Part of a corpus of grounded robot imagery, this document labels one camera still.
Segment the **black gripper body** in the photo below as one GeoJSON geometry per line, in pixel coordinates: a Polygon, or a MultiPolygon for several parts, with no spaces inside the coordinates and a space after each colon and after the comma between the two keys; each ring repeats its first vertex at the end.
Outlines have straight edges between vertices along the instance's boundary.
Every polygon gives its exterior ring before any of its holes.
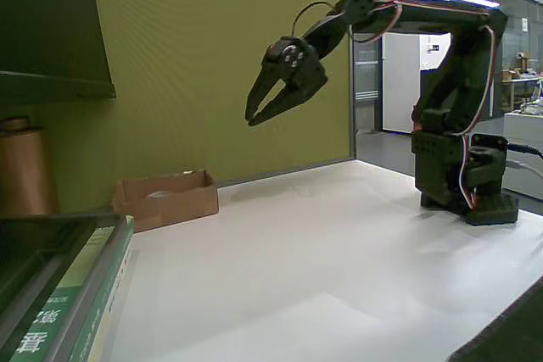
{"type": "Polygon", "coordinates": [[[327,83],[319,55],[303,38],[283,36],[277,46],[278,72],[284,83],[277,99],[283,104],[305,103],[327,83]]]}

